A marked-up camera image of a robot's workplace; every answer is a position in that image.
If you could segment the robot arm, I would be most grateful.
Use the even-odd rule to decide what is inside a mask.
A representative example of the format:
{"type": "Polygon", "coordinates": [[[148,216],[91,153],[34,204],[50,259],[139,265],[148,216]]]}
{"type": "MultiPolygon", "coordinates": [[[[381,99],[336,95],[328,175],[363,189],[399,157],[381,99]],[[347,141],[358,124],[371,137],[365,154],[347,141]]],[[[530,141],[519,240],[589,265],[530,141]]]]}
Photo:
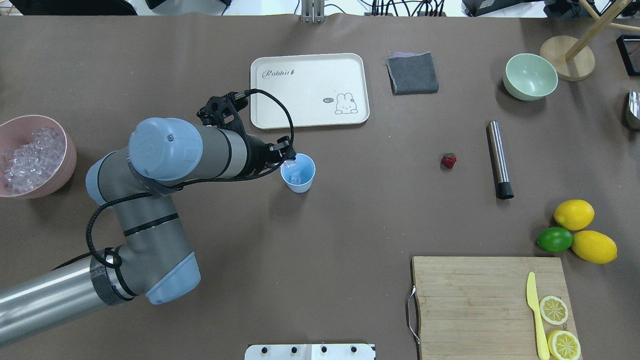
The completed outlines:
{"type": "Polygon", "coordinates": [[[195,289],[201,272],[172,194],[263,177],[295,159],[293,144],[293,133],[262,142],[237,118],[206,117],[202,126],[143,120],[126,148],[87,172],[87,193],[99,206],[87,223],[87,255],[2,290],[1,345],[137,296],[162,305],[195,289]]]}

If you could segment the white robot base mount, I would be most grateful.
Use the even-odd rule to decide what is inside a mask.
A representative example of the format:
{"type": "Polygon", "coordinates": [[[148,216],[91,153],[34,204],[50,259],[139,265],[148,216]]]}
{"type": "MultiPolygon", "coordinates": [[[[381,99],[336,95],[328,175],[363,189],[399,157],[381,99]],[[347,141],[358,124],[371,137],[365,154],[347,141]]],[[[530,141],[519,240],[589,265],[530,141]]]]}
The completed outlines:
{"type": "Polygon", "coordinates": [[[245,360],[375,360],[374,344],[301,343],[301,344],[253,344],[247,347],[245,360]]]}

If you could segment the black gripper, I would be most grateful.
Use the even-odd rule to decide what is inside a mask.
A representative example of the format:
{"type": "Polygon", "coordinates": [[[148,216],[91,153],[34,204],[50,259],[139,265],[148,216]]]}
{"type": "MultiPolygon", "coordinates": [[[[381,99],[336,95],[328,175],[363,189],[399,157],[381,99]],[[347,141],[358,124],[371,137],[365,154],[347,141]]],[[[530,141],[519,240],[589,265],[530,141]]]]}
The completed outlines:
{"type": "Polygon", "coordinates": [[[272,169],[277,164],[295,164],[297,153],[293,150],[293,140],[290,136],[283,136],[277,139],[276,143],[258,142],[258,165],[257,172],[272,169]]]}

